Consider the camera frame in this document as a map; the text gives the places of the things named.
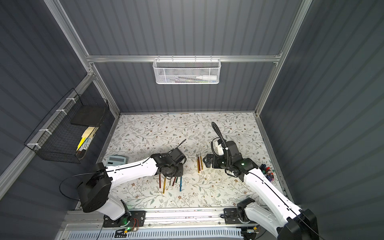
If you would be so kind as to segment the blue carving knife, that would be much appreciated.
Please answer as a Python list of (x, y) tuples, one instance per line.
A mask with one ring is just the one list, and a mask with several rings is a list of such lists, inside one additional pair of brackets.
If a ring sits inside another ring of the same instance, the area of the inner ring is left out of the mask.
[(182, 182), (183, 182), (183, 178), (182, 176), (180, 177), (180, 184), (179, 184), (179, 191), (181, 192), (182, 191)]

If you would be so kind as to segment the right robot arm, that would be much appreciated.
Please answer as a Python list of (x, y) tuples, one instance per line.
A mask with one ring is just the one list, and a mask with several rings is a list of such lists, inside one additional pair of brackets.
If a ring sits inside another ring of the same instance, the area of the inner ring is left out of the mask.
[(285, 197), (253, 160), (243, 158), (235, 142), (216, 138), (211, 142), (211, 149), (212, 154), (203, 158), (206, 167), (223, 169), (230, 177), (240, 179), (268, 207), (264, 209), (254, 199), (246, 198), (237, 204), (240, 222), (255, 222), (278, 240), (320, 239), (314, 213), (309, 209), (302, 210)]

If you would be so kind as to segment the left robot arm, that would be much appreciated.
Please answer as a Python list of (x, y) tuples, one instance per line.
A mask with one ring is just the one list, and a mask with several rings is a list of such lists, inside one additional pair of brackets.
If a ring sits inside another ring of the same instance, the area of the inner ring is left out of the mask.
[(129, 216), (124, 201), (111, 194), (113, 188), (143, 177), (181, 177), (186, 160), (182, 151), (174, 148), (167, 153), (152, 154), (147, 159), (120, 166), (106, 167), (98, 163), (93, 172), (85, 174), (77, 186), (82, 210), (84, 213), (102, 213), (113, 221)]

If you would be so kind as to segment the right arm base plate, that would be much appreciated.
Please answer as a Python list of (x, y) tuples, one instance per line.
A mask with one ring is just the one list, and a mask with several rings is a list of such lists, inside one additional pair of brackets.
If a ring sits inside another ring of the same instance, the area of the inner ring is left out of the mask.
[(225, 220), (227, 225), (257, 224), (256, 222), (249, 220), (244, 214), (239, 213), (237, 208), (224, 208), (220, 217)]

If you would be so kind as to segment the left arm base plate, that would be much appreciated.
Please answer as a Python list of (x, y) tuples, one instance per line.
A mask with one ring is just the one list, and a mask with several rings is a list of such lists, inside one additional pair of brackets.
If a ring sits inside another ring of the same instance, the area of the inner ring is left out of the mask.
[(117, 220), (112, 220), (107, 215), (104, 215), (104, 228), (133, 228), (142, 227), (146, 219), (146, 211), (130, 211), (129, 214), (124, 214)]

